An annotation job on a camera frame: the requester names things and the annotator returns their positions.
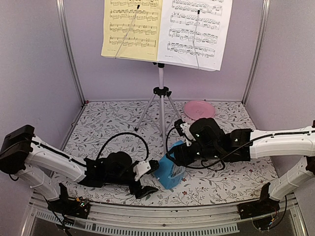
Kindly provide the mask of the yellow sheet music page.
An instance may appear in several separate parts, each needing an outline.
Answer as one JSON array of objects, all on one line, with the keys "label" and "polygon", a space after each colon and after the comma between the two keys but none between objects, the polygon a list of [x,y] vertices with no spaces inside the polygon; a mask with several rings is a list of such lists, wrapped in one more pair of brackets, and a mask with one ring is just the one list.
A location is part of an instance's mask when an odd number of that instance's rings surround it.
[{"label": "yellow sheet music page", "polygon": [[106,0],[101,55],[157,62],[162,3],[161,0]]}]

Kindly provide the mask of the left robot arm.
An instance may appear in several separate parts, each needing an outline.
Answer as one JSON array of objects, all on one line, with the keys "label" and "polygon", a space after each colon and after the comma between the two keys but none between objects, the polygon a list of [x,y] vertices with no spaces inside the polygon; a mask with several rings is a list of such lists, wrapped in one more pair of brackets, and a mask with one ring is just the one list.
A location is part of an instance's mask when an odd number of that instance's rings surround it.
[{"label": "left robot arm", "polygon": [[97,156],[95,160],[75,157],[42,141],[31,125],[24,125],[5,136],[0,149],[0,170],[29,183],[62,213],[70,213],[73,202],[66,197],[66,187],[53,182],[42,168],[86,187],[125,185],[137,199],[157,192],[157,188],[143,186],[140,181],[143,175],[159,168],[156,160],[133,161],[123,151],[112,152],[105,158]]}]

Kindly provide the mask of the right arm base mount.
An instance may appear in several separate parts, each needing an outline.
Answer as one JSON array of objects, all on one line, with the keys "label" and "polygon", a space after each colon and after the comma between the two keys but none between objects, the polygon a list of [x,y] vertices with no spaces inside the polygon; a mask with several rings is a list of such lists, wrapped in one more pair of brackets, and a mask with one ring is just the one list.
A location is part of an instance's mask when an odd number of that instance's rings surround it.
[{"label": "right arm base mount", "polygon": [[269,186],[270,183],[263,185],[258,200],[237,205],[238,213],[240,214],[241,219],[276,213],[280,210],[280,201],[275,201],[270,198],[268,192]]}]

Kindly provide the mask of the white sheet music page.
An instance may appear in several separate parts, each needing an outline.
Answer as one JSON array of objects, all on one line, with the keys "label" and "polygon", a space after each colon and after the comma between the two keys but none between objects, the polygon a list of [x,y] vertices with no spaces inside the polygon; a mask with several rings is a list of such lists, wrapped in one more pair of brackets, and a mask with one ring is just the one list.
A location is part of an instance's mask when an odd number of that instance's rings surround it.
[{"label": "white sheet music page", "polygon": [[232,5],[231,0],[164,0],[158,61],[219,71]]}]

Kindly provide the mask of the lilac music stand with tripod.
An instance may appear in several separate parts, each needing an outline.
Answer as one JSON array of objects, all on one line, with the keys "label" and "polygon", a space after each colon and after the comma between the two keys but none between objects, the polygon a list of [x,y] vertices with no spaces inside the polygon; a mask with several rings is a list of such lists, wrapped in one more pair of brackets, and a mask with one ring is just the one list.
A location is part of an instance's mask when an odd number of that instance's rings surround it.
[{"label": "lilac music stand with tripod", "polygon": [[147,106],[145,107],[144,111],[142,112],[140,119],[134,128],[134,131],[138,131],[140,128],[140,125],[144,119],[145,116],[149,117],[148,115],[148,110],[151,107],[154,99],[156,97],[159,98],[159,125],[156,124],[154,120],[152,120],[153,124],[158,128],[159,134],[162,137],[162,147],[163,147],[163,152],[166,153],[168,151],[166,147],[166,131],[170,127],[170,124],[167,125],[166,123],[166,113],[165,113],[165,102],[166,100],[169,101],[171,107],[173,108],[173,111],[175,114],[173,115],[173,118],[179,118],[181,119],[182,116],[180,115],[179,111],[177,110],[175,103],[173,99],[171,98],[172,91],[164,85],[164,63],[159,63],[159,62],[152,62],[154,66],[157,66],[158,68],[158,86],[153,88],[153,94],[149,99],[149,102]]}]

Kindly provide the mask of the blue metronome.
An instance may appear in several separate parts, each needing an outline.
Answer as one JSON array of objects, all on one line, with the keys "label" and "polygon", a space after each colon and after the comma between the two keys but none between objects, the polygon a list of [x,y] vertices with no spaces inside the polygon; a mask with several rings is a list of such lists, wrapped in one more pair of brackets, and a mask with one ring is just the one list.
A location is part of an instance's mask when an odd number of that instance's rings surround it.
[{"label": "blue metronome", "polygon": [[186,171],[185,167],[177,166],[166,155],[158,163],[159,168],[153,173],[153,176],[165,189],[171,189],[180,184]]}]

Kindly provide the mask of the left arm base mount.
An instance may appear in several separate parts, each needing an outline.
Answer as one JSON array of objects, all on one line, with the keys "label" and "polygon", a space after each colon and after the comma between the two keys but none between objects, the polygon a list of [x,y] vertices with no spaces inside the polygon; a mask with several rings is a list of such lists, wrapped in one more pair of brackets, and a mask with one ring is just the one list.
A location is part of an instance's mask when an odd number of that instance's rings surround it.
[{"label": "left arm base mount", "polygon": [[73,216],[77,218],[87,219],[90,213],[90,200],[83,197],[70,198],[67,188],[59,183],[60,194],[57,200],[48,201],[48,209],[62,216]]}]

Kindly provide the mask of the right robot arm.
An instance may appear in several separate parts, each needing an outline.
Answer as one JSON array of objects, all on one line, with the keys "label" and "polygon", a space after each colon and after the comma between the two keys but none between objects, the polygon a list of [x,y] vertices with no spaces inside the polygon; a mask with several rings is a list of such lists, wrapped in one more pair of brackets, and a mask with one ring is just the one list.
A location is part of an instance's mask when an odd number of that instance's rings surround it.
[{"label": "right robot arm", "polygon": [[166,157],[177,166],[191,168],[195,161],[250,161],[261,157],[300,155],[299,162],[281,177],[265,184],[254,204],[265,214],[274,203],[315,176],[315,128],[281,131],[235,129],[225,133],[213,118],[200,118],[191,125],[181,119],[174,128],[186,143],[172,147]]}]

